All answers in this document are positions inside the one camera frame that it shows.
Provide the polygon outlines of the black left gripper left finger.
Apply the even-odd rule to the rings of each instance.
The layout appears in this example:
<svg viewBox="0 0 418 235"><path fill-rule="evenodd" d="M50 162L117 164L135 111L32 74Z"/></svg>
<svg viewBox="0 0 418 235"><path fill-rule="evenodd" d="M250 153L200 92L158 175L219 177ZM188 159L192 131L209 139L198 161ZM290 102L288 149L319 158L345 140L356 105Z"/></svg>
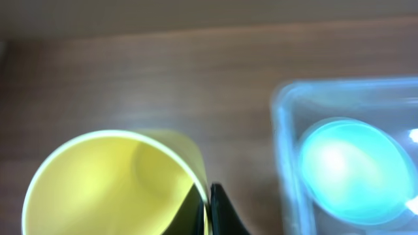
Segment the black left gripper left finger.
<svg viewBox="0 0 418 235"><path fill-rule="evenodd" d="M195 185L190 188L163 235L203 235L204 203Z"/></svg>

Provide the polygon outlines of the yellow plastic cup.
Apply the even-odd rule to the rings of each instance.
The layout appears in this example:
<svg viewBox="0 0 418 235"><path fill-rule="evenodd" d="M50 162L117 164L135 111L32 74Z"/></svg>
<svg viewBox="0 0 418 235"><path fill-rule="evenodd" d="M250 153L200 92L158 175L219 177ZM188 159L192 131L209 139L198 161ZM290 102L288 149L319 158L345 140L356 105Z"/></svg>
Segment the yellow plastic cup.
<svg viewBox="0 0 418 235"><path fill-rule="evenodd" d="M22 234L163 234L195 185L211 234L208 182L196 143L166 129L86 133L39 166Z"/></svg>

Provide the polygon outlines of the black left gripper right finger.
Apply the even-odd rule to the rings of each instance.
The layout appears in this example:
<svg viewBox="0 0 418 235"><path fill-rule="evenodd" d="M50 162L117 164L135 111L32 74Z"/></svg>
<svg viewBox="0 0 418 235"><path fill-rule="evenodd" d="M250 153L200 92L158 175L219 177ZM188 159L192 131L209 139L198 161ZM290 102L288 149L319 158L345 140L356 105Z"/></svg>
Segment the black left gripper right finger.
<svg viewBox="0 0 418 235"><path fill-rule="evenodd" d="M220 183L210 188L213 235L249 235Z"/></svg>

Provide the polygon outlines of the mint green bowl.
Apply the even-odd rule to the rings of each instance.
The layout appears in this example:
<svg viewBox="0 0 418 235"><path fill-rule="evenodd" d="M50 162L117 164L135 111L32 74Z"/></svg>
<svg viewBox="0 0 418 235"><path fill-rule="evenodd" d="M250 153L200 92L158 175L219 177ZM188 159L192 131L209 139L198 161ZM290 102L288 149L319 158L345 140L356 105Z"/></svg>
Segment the mint green bowl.
<svg viewBox="0 0 418 235"><path fill-rule="evenodd" d="M403 218L415 194L408 153L387 133L356 119L326 119L306 130L298 170L322 209L360 227Z"/></svg>

